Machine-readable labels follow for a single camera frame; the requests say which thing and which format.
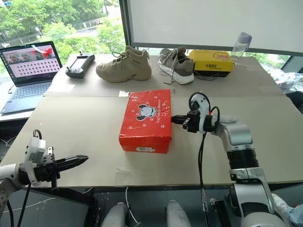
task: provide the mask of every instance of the yellow box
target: yellow box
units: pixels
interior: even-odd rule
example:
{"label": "yellow box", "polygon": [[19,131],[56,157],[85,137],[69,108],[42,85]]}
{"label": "yellow box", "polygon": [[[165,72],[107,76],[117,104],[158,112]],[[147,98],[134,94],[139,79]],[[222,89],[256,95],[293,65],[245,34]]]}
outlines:
{"label": "yellow box", "polygon": [[195,71],[201,76],[226,77],[233,69],[233,61],[226,51],[193,50],[189,57],[194,60]]}

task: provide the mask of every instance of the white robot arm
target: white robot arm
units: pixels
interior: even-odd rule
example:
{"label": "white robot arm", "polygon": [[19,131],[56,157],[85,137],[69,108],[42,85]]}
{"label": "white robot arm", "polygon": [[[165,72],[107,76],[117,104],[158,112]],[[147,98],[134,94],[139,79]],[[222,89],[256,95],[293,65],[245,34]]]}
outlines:
{"label": "white robot arm", "polygon": [[55,190],[61,171],[74,168],[88,158],[85,155],[76,155],[55,160],[53,147],[45,150],[45,140],[42,140],[41,132],[34,130],[25,151],[24,163],[0,166],[0,218],[13,192],[28,184],[39,186],[42,181],[51,181],[52,189]]}
{"label": "white robot arm", "polygon": [[259,167],[250,130],[234,116],[211,115],[210,103],[203,93],[189,99],[187,115],[176,115],[172,122],[182,124],[189,132],[212,135],[222,139],[231,169],[230,178],[236,183],[230,189],[234,213],[241,216],[242,227],[289,227],[288,221],[275,209],[265,174]]}

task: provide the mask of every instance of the remote controller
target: remote controller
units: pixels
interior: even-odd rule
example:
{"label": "remote controller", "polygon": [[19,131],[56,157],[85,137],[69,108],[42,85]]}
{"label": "remote controller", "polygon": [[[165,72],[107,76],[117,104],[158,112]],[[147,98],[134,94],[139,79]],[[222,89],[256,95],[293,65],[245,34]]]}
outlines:
{"label": "remote controller", "polygon": [[95,59],[93,53],[81,53],[70,67],[66,67],[66,75],[71,78],[82,79],[85,76],[89,64]]}

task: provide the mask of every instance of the water bottle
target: water bottle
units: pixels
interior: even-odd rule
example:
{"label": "water bottle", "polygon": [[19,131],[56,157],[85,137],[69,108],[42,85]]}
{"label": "water bottle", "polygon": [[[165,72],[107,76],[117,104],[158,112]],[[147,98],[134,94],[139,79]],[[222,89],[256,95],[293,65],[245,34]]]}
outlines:
{"label": "water bottle", "polygon": [[237,62],[244,52],[248,50],[251,40],[251,35],[241,32],[231,53],[231,58],[234,62]]}

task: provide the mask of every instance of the white tabletop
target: white tabletop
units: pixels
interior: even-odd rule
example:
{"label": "white tabletop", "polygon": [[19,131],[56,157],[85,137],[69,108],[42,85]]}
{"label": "white tabletop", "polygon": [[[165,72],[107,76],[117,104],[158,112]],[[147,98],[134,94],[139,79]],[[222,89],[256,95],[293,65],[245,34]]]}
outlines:
{"label": "white tabletop", "polygon": [[[0,110],[4,107],[11,94],[8,93],[9,89],[14,85],[13,81],[8,81],[0,84]],[[0,114],[0,122],[27,119],[33,111],[24,111],[19,113]]]}
{"label": "white tabletop", "polygon": [[[168,154],[124,152],[118,135],[127,97],[44,97],[1,164],[21,163],[32,131],[39,129],[56,159],[88,155],[61,173],[59,187],[198,184],[201,134],[172,124]],[[270,183],[302,181],[303,116],[284,96],[211,97],[221,114],[241,118],[251,129],[257,159]],[[172,114],[186,114],[188,96],[173,95]],[[203,157],[205,184],[230,183],[220,138],[207,135]]]}
{"label": "white tabletop", "polygon": [[[68,60],[67,66],[75,60],[75,55]],[[119,91],[146,91],[156,89],[175,89],[179,95],[189,96],[195,91],[203,91],[208,96],[284,96],[271,76],[264,71],[254,57],[243,57],[234,67],[233,72],[225,78],[214,81],[195,79],[194,82],[173,86],[170,76],[161,75],[155,68],[157,56],[150,56],[149,64],[152,77],[146,81],[129,80],[123,83],[108,83],[99,78],[95,72],[98,63],[109,62],[114,57],[111,54],[97,54],[84,79],[72,79],[66,74],[64,66],[56,74],[53,84],[44,94],[45,96],[112,96],[117,97]]]}

